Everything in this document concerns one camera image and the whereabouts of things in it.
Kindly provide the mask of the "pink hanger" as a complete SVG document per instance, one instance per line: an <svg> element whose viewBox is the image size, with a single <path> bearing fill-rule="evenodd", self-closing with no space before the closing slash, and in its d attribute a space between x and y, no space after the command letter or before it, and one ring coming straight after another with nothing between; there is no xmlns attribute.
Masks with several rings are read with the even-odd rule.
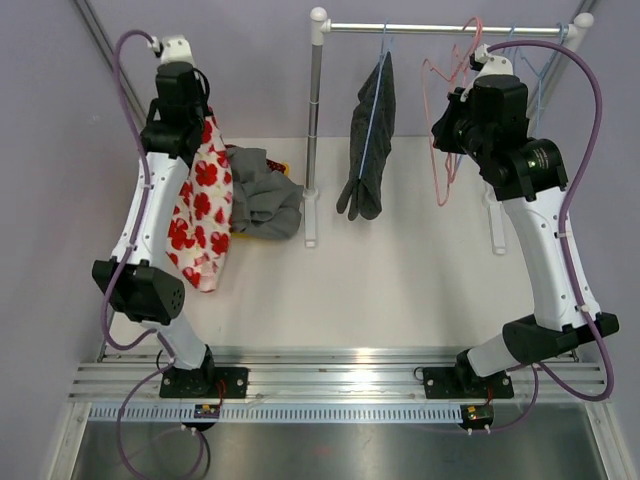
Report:
<svg viewBox="0 0 640 480"><path fill-rule="evenodd" d="M436 133L433 130L438 117L432 110L429 88L433 80L438 78L446 84L448 91L452 92L458 86L458 77L462 71L464 71L464 68L462 67L460 54L456 49L451 52L448 70L438 67L429 59L425 59L421 67L421 93L428 133L428 154L438 207L444 207L449 202L452 186L458 177L461 155L445 153L443 159L439 158L441 152L436 147Z"/></svg>
<svg viewBox="0 0 640 480"><path fill-rule="evenodd" d="M457 44L454 45L451 52L451 72L448 76L449 91L452 92L458 86L459 77L462 77L462 83L466 82L469 71L468 58L478 47L482 38L483 22L480 17L473 16L464 25L463 30L466 31L471 25L474 25L472 43L464 54L461 53ZM455 154L448 154L445 160L445 170L447 174L447 183L452 184L456 179L458 170L458 160Z"/></svg>

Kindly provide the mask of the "dark grey dotted skirt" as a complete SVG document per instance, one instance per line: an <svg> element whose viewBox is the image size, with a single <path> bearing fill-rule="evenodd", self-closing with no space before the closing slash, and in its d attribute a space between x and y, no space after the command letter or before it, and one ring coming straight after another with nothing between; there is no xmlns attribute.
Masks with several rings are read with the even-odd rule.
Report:
<svg viewBox="0 0 640 480"><path fill-rule="evenodd" d="M349 136L349 175L336 202L336 211L350 221L361 217L374 220L382 212L381 185L387 158L392 150L395 132L396 94L392 54L388 53L382 73L379 102L376 109L366 168L361 180L358 172L371 114L377 79L377 65L357 93Z"/></svg>

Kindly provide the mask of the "blue hanger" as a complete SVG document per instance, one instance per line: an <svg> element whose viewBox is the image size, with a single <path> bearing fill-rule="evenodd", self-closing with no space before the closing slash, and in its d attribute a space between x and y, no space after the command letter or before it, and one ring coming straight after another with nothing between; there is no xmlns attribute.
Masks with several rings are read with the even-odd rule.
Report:
<svg viewBox="0 0 640 480"><path fill-rule="evenodd" d="M369 123L368 123L368 127L367 127L367 133L366 133L363 152L362 152L361 164L360 164L360 168L359 168L359 172L358 172L358 179L359 180L362 179L362 177L364 175L365 168L366 168L367 156L368 156L368 153L369 153L369 145L371 143L372 131L373 131L373 127L375 125L376 109L377 109L378 102L379 102L384 63L386 61L387 54L389 53L389 51L391 49L391 46L393 44L393 40L392 39L390 39L389 41L386 40L388 28L389 28L389 20L386 20L383 23L383 28L382 28L381 45L380 45L379 59L378 59L378 63L377 63L377 79L376 79L376 83L375 83L374 97L373 97L373 101L372 101L372 105L371 105L371 114L369 116Z"/></svg>
<svg viewBox="0 0 640 480"><path fill-rule="evenodd" d="M504 54L510 55L511 64L515 73L518 73L518 66L524 65L536 78L539 77L539 72L535 66L531 63L526 53L521 47L509 47L502 50Z"/></svg>
<svg viewBox="0 0 640 480"><path fill-rule="evenodd" d="M539 135L543 115L568 61L569 59L564 54L553 50L537 74L537 80L528 104L529 134L534 137Z"/></svg>

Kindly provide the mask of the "white red floral skirt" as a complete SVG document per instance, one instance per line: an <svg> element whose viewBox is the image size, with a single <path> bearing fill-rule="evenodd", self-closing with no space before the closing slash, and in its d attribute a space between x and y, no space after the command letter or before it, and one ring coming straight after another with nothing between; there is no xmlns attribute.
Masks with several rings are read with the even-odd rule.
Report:
<svg viewBox="0 0 640 480"><path fill-rule="evenodd" d="M205 118L202 141L179 191L169 225L166 254L186 281L213 292L231 245L233 176L216 117Z"/></svg>

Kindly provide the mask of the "red white polka-dot skirt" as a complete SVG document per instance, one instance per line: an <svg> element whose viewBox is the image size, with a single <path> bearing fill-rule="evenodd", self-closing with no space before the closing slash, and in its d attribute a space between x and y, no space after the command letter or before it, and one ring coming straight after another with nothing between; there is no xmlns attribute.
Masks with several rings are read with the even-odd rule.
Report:
<svg viewBox="0 0 640 480"><path fill-rule="evenodd" d="M285 176L290 174L290 166L286 162L278 162L270 158L266 158L266 164L271 171L279 171Z"/></svg>

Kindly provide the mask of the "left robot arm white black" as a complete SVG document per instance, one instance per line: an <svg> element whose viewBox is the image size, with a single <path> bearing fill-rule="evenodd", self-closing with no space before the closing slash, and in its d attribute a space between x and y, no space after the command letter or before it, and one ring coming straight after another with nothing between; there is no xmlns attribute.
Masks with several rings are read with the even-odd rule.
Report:
<svg viewBox="0 0 640 480"><path fill-rule="evenodd" d="M92 267L107 304L162 344L168 356L163 398L202 398L217 383L211 351L184 313L185 285L163 268L174 207L205 126L207 96L198 74L185 61L158 67L157 96L135 133L139 172L125 227L110 258Z"/></svg>

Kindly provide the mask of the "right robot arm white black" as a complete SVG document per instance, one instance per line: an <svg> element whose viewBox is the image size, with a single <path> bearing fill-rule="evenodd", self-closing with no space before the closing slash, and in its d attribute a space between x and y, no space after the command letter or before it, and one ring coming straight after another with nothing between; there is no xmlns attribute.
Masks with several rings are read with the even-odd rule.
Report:
<svg viewBox="0 0 640 480"><path fill-rule="evenodd" d="M480 168L509 217L525 259L532 314L503 325L491 340L458 354L456 389L476 396L491 379L619 330L616 315L601 310L579 265L560 210L568 183L558 147L527 134L528 89L515 75L477 78L457 87L432 128L437 149L466 154Z"/></svg>

